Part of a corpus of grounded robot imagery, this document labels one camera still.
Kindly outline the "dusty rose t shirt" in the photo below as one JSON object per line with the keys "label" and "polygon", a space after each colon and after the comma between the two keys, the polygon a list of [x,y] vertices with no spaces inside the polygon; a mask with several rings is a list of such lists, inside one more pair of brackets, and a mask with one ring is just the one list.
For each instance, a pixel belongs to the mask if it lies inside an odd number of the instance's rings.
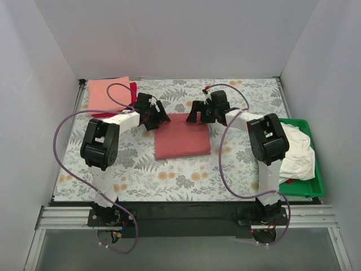
{"label": "dusty rose t shirt", "polygon": [[211,145],[207,124],[197,117],[195,123],[186,121],[186,113],[171,113],[170,121],[155,130],[155,158],[173,159],[186,156],[209,155]]}

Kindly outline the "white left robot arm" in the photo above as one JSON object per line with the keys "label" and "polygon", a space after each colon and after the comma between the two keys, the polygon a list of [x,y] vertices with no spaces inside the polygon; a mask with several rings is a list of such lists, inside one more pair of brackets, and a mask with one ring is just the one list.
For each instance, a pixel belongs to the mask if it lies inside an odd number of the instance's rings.
{"label": "white left robot arm", "polygon": [[92,209],[106,225],[113,226],[121,219],[119,210],[114,207],[117,193],[112,178],[120,135],[142,124],[150,131],[170,121],[162,103],[159,100],[153,103],[152,98],[150,94],[139,93],[137,101],[131,105],[133,111],[126,110],[102,120],[91,119],[87,125],[80,155],[90,167],[93,185],[98,189]]}

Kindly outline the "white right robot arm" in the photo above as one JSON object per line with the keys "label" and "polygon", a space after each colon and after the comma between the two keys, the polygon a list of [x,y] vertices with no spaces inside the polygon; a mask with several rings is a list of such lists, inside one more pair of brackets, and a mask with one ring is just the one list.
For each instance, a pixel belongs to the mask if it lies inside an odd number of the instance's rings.
{"label": "white right robot arm", "polygon": [[242,211],[236,217],[244,225],[252,223],[268,224],[276,222],[277,216],[285,209],[281,205],[283,196],[279,192],[280,168],[289,150],[289,141],[278,116],[274,113],[258,116],[248,110],[231,107],[225,91],[202,91],[206,99],[195,100],[188,115],[188,123],[215,123],[236,128],[248,133],[250,148],[258,163],[259,190],[253,195],[255,204]]}

